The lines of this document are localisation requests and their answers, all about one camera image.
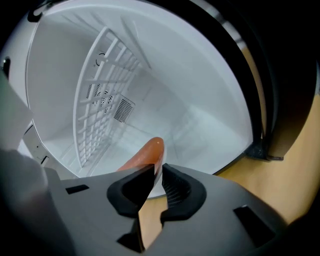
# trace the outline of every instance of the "gray robot arm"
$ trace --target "gray robot arm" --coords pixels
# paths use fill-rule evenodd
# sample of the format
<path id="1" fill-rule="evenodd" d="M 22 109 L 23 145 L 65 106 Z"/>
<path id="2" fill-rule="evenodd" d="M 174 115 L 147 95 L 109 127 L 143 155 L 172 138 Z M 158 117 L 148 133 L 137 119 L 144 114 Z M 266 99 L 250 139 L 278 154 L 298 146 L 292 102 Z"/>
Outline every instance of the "gray robot arm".
<path id="1" fill-rule="evenodd" d="M 17 151 L 0 151 L 1 194 L 17 221 L 59 255 L 246 255 L 286 228 L 240 185 L 164 164 L 168 210 L 145 250 L 138 211 L 154 184 L 154 166 L 60 180 Z"/>

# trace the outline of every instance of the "air vent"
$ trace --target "air vent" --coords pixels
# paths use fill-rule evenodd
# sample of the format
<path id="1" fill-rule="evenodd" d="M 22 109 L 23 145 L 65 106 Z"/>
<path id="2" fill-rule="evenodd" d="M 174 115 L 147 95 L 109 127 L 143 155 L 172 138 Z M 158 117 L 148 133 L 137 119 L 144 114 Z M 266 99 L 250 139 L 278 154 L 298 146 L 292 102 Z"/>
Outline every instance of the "air vent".
<path id="1" fill-rule="evenodd" d="M 114 119 L 118 120 L 121 123 L 125 123 L 134 107 L 135 104 L 132 101 L 123 97 L 118 108 L 115 111 Z"/>

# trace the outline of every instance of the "wooden floor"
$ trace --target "wooden floor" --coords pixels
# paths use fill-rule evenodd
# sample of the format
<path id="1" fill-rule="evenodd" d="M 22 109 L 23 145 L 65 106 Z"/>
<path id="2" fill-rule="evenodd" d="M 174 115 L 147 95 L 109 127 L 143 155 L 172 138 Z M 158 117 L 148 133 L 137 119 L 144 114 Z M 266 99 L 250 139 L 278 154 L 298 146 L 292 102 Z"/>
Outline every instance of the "wooden floor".
<path id="1" fill-rule="evenodd" d="M 272 206 L 288 223 L 306 213 L 320 186 L 320 96 L 284 161 L 243 158 L 219 176 L 235 181 Z M 161 232 L 166 197 L 147 200 L 139 212 L 146 248 Z"/>

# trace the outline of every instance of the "orange sausage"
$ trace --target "orange sausage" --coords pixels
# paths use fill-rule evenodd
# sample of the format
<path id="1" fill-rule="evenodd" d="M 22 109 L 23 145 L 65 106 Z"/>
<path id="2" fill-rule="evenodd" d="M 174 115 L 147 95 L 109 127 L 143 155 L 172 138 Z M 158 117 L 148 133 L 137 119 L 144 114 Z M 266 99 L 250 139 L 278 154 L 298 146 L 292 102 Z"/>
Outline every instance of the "orange sausage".
<path id="1" fill-rule="evenodd" d="M 154 170 L 157 174 L 162 165 L 164 152 L 164 140 L 160 137 L 154 137 L 144 144 L 144 146 L 117 171 L 123 171 L 141 165 L 154 164 Z"/>

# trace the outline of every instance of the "white wire shelf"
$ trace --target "white wire shelf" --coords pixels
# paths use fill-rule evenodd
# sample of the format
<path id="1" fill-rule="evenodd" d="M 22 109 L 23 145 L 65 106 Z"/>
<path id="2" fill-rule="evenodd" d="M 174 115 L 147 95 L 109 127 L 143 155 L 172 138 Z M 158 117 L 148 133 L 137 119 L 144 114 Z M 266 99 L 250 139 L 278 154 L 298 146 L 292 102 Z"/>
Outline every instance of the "white wire shelf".
<path id="1" fill-rule="evenodd" d="M 121 93 L 138 65 L 133 53 L 105 26 L 86 56 L 75 92 L 73 137 L 81 167 L 110 144 Z"/>

